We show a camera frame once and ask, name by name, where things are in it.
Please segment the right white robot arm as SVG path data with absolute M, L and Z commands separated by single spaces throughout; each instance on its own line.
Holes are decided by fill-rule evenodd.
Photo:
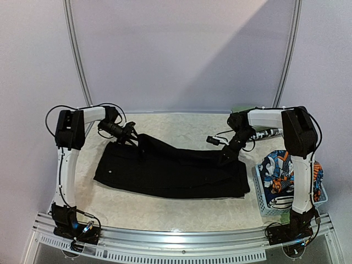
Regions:
M 285 226 L 284 235 L 290 240 L 297 239 L 305 232 L 304 217 L 312 218 L 314 207 L 314 161 L 315 152 L 322 140 L 321 129 L 315 118 L 304 106 L 288 108 L 252 108 L 231 113 L 228 126 L 235 132 L 231 140 L 208 136 L 206 141 L 213 145 L 223 145 L 219 165 L 238 159 L 239 152 L 256 134 L 256 127 L 282 129 L 284 146 L 291 155 L 294 170 L 294 197 L 291 215 L 299 217 Z

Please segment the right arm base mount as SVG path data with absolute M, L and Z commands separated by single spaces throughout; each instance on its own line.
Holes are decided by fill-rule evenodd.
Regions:
M 264 234 L 270 245 L 307 240 L 307 242 L 303 242 L 305 245 L 315 237 L 310 223 L 304 224 L 302 228 L 293 229 L 289 223 L 273 222 L 265 228 Z

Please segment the black garment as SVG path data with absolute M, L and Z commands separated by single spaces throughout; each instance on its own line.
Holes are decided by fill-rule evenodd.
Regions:
M 221 150 L 176 148 L 147 134 L 138 145 L 109 142 L 94 180 L 111 188 L 168 199 L 241 198 L 250 192 L 246 165 L 218 165 Z

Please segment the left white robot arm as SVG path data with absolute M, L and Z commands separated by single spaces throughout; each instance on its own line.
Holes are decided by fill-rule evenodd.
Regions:
M 98 129 L 117 139 L 118 143 L 137 141 L 135 123 L 128 122 L 123 112 L 114 104 L 100 104 L 84 108 L 71 108 L 59 113 L 54 140 L 58 149 L 57 186 L 52 206 L 72 209 L 82 215 L 85 212 L 76 208 L 75 171 L 79 153 L 85 144 L 85 125 L 98 122 Z

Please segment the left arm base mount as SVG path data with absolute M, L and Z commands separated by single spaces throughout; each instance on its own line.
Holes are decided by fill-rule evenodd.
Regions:
M 79 223 L 77 214 L 91 219 L 88 223 Z M 51 205 L 51 216 L 55 222 L 54 235 L 71 239 L 74 242 L 97 245 L 101 234 L 101 222 L 92 214 L 77 209 L 76 206 Z

